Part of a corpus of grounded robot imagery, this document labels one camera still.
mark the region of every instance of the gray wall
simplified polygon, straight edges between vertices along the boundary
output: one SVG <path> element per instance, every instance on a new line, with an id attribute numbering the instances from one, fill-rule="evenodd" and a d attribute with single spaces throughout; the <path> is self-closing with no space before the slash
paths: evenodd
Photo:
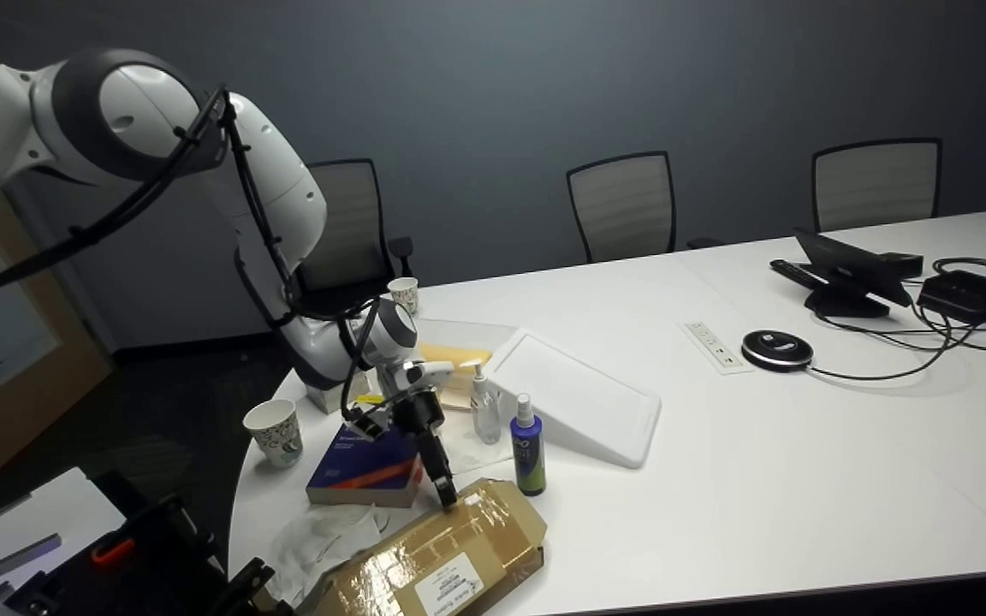
<path id="1" fill-rule="evenodd" d="M 309 159 L 376 158 L 388 231 L 419 240 L 430 284 L 578 263 L 564 167 L 648 147 L 670 150 L 680 243 L 808 229 L 813 150 L 869 135 L 943 135 L 943 213 L 986 204 L 986 0 L 0 0 L 0 62 L 89 44 L 231 83 Z M 44 229 L 83 200 L 32 193 L 34 215 L 57 200 Z M 258 328 L 210 199 L 146 215 L 77 271 L 106 343 Z M 146 284 L 134 243 L 185 273 Z"/>

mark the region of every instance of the spray bottle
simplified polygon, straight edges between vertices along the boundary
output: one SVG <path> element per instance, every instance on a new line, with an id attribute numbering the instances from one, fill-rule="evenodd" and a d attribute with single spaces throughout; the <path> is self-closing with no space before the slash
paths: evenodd
<path id="1" fill-rule="evenodd" d="M 532 406 L 532 395 L 517 395 L 517 417 L 514 417 L 514 455 L 517 455 L 517 485 L 529 495 L 539 495 L 548 489 L 548 467 L 541 457 L 541 417 Z"/>

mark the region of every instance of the small bottle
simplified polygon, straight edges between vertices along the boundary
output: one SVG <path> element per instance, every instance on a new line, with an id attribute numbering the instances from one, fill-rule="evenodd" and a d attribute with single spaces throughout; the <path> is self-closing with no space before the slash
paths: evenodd
<path id="1" fill-rule="evenodd" d="M 517 399 L 517 417 L 514 417 L 514 455 L 517 455 L 517 485 L 529 495 L 539 495 L 548 489 L 548 467 L 541 457 L 541 417 L 532 406 L 532 395 Z"/>
<path id="2" fill-rule="evenodd" d="M 474 370 L 469 409 L 474 409 L 474 432 L 486 444 L 495 444 L 502 433 L 501 392 L 489 378 L 482 378 L 482 366 Z"/>

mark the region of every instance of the brown box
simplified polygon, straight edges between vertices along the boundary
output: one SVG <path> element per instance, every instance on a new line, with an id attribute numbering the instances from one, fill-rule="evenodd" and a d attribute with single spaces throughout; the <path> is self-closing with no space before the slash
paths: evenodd
<path id="1" fill-rule="evenodd" d="M 514 481 L 482 479 L 329 570 L 300 611 L 482 611 L 543 563 L 548 524 Z"/>

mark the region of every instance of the white tray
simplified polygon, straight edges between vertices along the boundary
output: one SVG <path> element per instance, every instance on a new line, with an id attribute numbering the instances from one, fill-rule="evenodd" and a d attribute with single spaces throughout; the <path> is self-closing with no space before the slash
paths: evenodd
<path id="1" fill-rule="evenodd" d="M 532 330 L 508 338 L 482 376 L 508 392 L 529 392 L 552 444 L 630 467 L 644 465 L 660 417 L 660 399 L 653 392 L 644 392 Z"/>

